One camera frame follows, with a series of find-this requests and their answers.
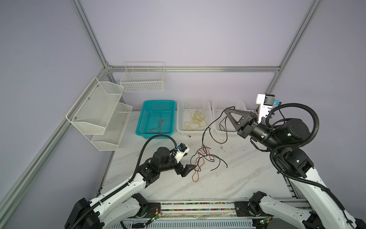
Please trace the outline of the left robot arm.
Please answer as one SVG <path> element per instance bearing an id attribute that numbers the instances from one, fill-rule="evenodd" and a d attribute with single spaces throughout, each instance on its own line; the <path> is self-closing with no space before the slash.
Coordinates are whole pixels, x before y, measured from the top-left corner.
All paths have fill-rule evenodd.
<path id="1" fill-rule="evenodd" d="M 141 162 L 147 145 L 155 138 L 171 140 L 173 149 L 159 147 L 153 156 Z M 168 135 L 158 134 L 149 138 L 143 145 L 132 175 L 107 193 L 91 200 L 77 201 L 65 223 L 66 229 L 108 229 L 118 222 L 137 215 L 144 216 L 148 201 L 141 191 L 154 183 L 164 171 L 174 170 L 181 177 L 187 176 L 196 166 L 183 165 L 181 159 L 189 152 L 189 146 L 176 141 Z"/>

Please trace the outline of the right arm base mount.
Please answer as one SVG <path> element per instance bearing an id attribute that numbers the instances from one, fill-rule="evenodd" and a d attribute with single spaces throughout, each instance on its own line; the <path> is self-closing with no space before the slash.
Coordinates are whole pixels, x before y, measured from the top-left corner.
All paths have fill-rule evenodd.
<path id="1" fill-rule="evenodd" d="M 265 213 L 261 207 L 260 203 L 264 197 L 268 195 L 264 192 L 258 191 L 253 194 L 249 200 L 245 201 L 235 201 L 234 209 L 238 217 L 264 217 L 271 216 Z"/>

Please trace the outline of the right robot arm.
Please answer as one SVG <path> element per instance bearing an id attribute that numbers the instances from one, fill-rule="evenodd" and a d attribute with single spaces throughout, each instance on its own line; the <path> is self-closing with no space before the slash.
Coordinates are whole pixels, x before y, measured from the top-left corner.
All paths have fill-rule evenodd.
<path id="1" fill-rule="evenodd" d="M 313 127 L 298 118 L 282 119 L 270 123 L 276 111 L 295 107 L 307 111 L 313 119 Z M 228 119 L 242 138 L 250 137 L 266 147 L 269 159 L 279 174 L 293 181 L 311 206 L 311 210 L 301 210 L 271 198 L 258 191 L 247 205 L 247 212 L 259 217 L 262 214 L 280 218 L 299 229 L 364 229 L 366 223 L 349 214 L 339 199 L 325 185 L 314 163 L 302 150 L 316 137 L 320 121 L 316 112 L 299 103 L 279 105 L 269 111 L 264 122 L 256 120 L 253 112 L 227 108 Z"/>

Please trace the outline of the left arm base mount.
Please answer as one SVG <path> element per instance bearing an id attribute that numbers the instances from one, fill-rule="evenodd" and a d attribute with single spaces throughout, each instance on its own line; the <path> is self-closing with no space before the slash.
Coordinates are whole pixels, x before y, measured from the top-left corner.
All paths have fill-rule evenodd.
<path id="1" fill-rule="evenodd" d="M 139 203 L 140 209 L 136 214 L 137 218 L 152 218 L 156 212 L 161 211 L 161 203 L 160 202 L 148 202 L 143 201 Z"/>

